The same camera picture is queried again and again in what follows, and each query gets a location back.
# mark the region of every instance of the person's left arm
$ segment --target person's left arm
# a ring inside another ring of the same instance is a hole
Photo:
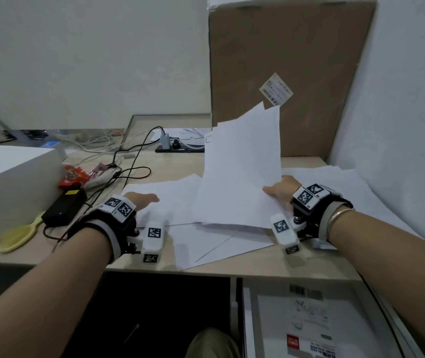
[[[126,194],[136,210],[154,194]],[[0,357],[59,357],[111,258],[101,232],[84,228],[0,296]]]

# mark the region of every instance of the brown cardboard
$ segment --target brown cardboard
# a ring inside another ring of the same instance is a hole
[[[375,4],[255,0],[211,9],[213,125],[261,101],[273,106],[259,88],[277,73],[294,93],[280,107],[281,155],[327,157]]]

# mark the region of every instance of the person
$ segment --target person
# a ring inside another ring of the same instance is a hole
[[[299,187],[283,176],[263,191],[289,203]],[[154,194],[126,197],[136,211],[159,201]],[[338,215],[328,240],[425,337],[425,240],[354,210]],[[103,233],[83,228],[8,288],[0,296],[0,357],[59,357],[112,253]],[[227,337],[219,347],[224,339],[213,330],[201,332],[187,357],[238,357]]]

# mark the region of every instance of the white wall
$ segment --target white wall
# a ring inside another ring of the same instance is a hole
[[[209,113],[207,0],[0,0],[0,117],[120,128]]]
[[[330,163],[425,238],[425,0],[379,0]]]

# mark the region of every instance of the tabletop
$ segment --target tabletop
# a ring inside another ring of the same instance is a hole
[[[68,156],[65,162],[76,164],[92,154],[78,151]],[[94,168],[98,162],[110,163],[111,155],[103,155],[92,162],[82,164],[85,170]],[[121,167],[128,168],[132,159],[122,160]],[[322,167],[325,163],[319,157],[282,157],[282,167]],[[150,183],[178,180],[190,174],[203,175],[203,153],[155,153],[153,149],[144,149],[135,162],[135,167],[151,168],[151,175],[134,183]],[[136,170],[134,176],[140,177],[146,169]],[[121,193],[124,182],[118,180],[107,188],[99,201],[108,195]],[[7,265],[37,265],[46,259],[53,251],[56,241],[45,238],[40,225],[37,234],[21,248],[7,254],[0,253],[0,264]],[[60,237],[65,228],[50,229],[49,234]],[[264,278],[311,278],[330,280],[361,280],[353,266],[339,252],[322,251],[311,248],[307,242],[301,244],[298,253],[286,256],[277,246],[277,241],[271,230],[266,233],[274,243],[263,249],[233,256],[213,263],[196,266],[178,271],[172,239],[167,236],[161,260],[158,264],[143,264],[139,255],[123,255],[108,270],[127,270],[161,273],[186,273],[215,276],[264,277]]]

